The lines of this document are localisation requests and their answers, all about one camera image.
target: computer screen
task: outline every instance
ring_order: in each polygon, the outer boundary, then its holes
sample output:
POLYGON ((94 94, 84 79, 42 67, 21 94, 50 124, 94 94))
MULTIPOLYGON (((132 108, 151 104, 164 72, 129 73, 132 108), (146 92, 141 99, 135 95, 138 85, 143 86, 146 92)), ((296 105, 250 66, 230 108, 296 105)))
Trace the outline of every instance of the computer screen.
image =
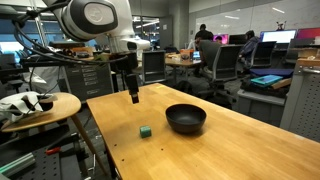
POLYGON ((247 37, 245 34, 235 34, 229 36, 229 44, 245 44, 247 37))
POLYGON ((297 39, 314 38, 320 36, 320 28, 298 29, 297 39))
POLYGON ((199 51, 194 51, 193 52, 193 59, 199 60, 200 59, 200 52, 199 51))
POLYGON ((228 34, 216 34, 213 36, 213 41, 216 41, 216 38, 220 36, 222 38, 222 44, 228 44, 228 34))
POLYGON ((284 31, 262 31, 260 39, 262 42, 277 41, 277 43, 290 43, 290 40, 295 38, 297 30, 284 31))

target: window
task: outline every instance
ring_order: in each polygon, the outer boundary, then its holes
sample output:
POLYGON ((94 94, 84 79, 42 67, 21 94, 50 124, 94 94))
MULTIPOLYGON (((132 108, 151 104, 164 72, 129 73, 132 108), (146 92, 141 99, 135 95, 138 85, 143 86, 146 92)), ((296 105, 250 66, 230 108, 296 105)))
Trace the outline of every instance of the window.
POLYGON ((152 49, 160 48, 159 18, 133 16, 136 37, 150 41, 152 49))

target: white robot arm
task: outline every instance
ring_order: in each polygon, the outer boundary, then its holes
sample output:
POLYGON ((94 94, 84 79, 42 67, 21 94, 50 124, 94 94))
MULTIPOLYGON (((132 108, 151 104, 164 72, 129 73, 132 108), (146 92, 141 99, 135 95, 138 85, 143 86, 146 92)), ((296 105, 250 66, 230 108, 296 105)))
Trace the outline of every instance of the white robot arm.
POLYGON ((128 0, 43 0, 48 7, 66 1, 68 6, 53 13, 63 32, 74 41, 107 35, 112 53, 128 51, 129 42, 138 50, 150 47, 149 41, 134 38, 128 0))

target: wooden stool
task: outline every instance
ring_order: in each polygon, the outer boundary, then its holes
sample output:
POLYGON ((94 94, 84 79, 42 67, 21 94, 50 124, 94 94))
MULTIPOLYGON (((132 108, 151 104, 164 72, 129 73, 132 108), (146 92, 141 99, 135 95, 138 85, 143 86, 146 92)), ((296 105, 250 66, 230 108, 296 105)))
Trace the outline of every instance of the wooden stool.
POLYGON ((60 92, 54 93, 54 95, 57 96, 58 100, 53 101, 52 109, 50 109, 49 111, 41 112, 39 115, 22 119, 17 123, 13 123, 3 129, 2 132, 16 132, 35 127, 43 127, 46 124, 55 123, 71 117, 73 123, 76 125, 79 133, 88 145, 90 151, 92 152, 92 154, 96 155, 96 159, 99 163, 100 168, 102 169, 104 174, 107 175, 108 173, 103 166, 100 156, 98 155, 79 118, 76 115, 81 108, 80 100, 76 96, 69 93, 60 92))

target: office desk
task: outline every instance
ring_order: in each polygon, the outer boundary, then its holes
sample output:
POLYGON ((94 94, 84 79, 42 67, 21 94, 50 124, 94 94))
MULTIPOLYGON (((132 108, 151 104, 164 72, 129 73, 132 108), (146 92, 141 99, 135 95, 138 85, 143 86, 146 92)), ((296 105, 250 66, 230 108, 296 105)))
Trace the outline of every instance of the office desk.
POLYGON ((173 67, 173 81, 174 84, 177 83, 177 67, 181 66, 185 68, 186 80, 188 79, 188 68, 200 64, 201 61, 180 61, 174 60, 174 58, 166 57, 166 65, 173 67))
POLYGON ((160 84, 87 100, 123 179, 319 179, 320 144, 160 84), (174 132, 165 110, 178 103, 203 108, 193 135, 174 132), (152 136, 141 139, 139 127, 152 136))
POLYGON ((46 124, 59 122, 68 117, 71 117, 79 133, 81 134, 84 141, 87 143, 92 154, 96 154, 97 161, 105 174, 108 174, 102 164, 100 156, 97 154, 92 142, 90 141, 86 131, 84 130, 79 118, 76 113, 81 108, 80 100, 69 93, 54 93, 58 100, 53 102, 53 107, 49 111, 40 113, 38 116, 30 116, 20 120, 17 123, 13 123, 10 126, 2 130, 2 132, 15 132, 26 130, 35 127, 41 127, 46 124))

